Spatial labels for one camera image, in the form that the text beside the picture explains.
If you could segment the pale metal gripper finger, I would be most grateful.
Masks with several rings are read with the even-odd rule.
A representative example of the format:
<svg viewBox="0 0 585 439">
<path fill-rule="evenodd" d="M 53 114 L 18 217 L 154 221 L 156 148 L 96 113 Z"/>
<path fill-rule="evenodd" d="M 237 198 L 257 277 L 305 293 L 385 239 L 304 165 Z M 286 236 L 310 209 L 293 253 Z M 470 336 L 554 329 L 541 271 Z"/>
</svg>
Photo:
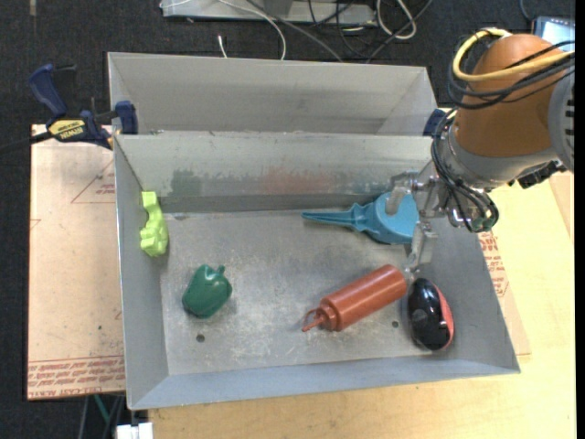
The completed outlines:
<svg viewBox="0 0 585 439">
<path fill-rule="evenodd" d="M 437 239 L 438 234 L 429 222 L 420 221 L 416 224 L 407 257 L 403 263 L 406 275 L 414 275 L 422 265 L 431 262 Z"/>
<path fill-rule="evenodd" d="M 390 195 L 386 201 L 386 212 L 397 213 L 402 200 L 411 194 L 414 174 L 403 172 L 391 179 Z"/>
</svg>

